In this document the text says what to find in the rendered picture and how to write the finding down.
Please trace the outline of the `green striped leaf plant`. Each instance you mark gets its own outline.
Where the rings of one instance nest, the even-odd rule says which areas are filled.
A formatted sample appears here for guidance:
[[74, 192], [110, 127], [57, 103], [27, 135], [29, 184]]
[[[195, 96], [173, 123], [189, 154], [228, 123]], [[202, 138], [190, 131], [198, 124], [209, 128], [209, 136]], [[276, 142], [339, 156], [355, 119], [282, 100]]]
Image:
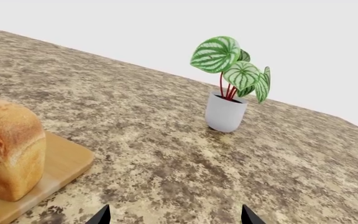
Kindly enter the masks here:
[[190, 65], [210, 74], [220, 74], [219, 91], [225, 100], [255, 93], [259, 103], [270, 92], [270, 67], [260, 70], [250, 62], [250, 55], [232, 37], [219, 36], [205, 40], [191, 56]]

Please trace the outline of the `white plant pot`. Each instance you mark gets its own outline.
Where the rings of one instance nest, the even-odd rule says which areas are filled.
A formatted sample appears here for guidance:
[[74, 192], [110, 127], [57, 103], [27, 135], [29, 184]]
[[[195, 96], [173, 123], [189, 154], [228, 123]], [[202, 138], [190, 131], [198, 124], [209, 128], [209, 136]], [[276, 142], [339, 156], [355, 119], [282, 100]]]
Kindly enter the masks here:
[[220, 92], [212, 91], [205, 110], [206, 123], [214, 130], [224, 133], [233, 132], [240, 126], [247, 104], [244, 98], [235, 96], [233, 100], [225, 100]]

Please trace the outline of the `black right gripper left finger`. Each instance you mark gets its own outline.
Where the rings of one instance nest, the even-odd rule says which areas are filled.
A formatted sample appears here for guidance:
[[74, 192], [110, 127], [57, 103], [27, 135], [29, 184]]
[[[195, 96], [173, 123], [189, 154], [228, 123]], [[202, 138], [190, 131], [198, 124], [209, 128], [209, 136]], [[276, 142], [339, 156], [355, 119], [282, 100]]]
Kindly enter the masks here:
[[94, 214], [86, 224], [110, 224], [111, 214], [109, 205], [105, 205], [96, 214]]

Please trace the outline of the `golden brown bread loaf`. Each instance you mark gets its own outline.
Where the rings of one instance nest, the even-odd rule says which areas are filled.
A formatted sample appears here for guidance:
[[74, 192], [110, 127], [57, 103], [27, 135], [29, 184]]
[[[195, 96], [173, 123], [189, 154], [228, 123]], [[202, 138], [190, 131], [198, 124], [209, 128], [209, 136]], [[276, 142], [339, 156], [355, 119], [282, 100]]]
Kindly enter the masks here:
[[43, 176], [46, 149], [37, 115], [0, 100], [0, 199], [18, 201], [36, 186]]

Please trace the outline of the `light wooden cutting board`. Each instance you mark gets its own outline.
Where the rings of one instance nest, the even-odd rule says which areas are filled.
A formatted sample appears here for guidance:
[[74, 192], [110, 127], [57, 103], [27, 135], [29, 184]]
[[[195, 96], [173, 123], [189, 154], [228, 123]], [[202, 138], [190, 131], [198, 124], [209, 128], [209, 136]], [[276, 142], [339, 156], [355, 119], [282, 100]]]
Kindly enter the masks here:
[[16, 202], [0, 200], [0, 224], [13, 222], [91, 167], [94, 154], [89, 149], [51, 132], [46, 132], [46, 140], [45, 167], [41, 180]]

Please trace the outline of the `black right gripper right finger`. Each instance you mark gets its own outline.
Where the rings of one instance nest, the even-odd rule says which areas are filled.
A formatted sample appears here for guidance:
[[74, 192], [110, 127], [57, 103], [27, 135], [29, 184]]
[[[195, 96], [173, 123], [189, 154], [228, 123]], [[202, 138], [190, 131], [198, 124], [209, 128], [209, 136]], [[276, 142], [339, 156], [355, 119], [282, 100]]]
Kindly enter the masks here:
[[242, 205], [241, 222], [242, 224], [266, 224], [247, 205]]

